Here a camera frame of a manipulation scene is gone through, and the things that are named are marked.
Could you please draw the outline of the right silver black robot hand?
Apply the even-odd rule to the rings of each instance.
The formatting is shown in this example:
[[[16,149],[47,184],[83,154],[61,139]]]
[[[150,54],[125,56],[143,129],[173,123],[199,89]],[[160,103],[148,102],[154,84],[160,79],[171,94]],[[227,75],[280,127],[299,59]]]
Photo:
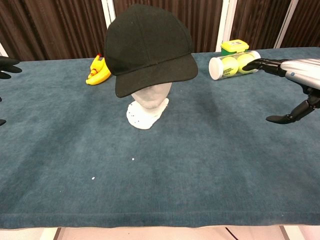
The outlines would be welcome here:
[[[308,98],[296,106],[291,113],[283,116],[270,115],[268,122],[280,125],[294,123],[320,107],[320,60],[305,59],[268,59],[258,58],[247,63],[245,71],[263,70],[268,74],[285,77],[300,85]]]

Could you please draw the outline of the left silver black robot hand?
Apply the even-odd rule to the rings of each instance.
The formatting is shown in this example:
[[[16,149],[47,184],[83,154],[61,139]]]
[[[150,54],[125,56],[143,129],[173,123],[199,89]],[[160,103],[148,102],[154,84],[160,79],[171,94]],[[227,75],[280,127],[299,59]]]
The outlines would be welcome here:
[[[20,61],[17,59],[13,59],[7,56],[1,56],[0,57],[0,78],[2,80],[10,79],[11,75],[9,75],[8,73],[12,73],[12,74],[21,73],[22,69],[16,66],[19,63]]]

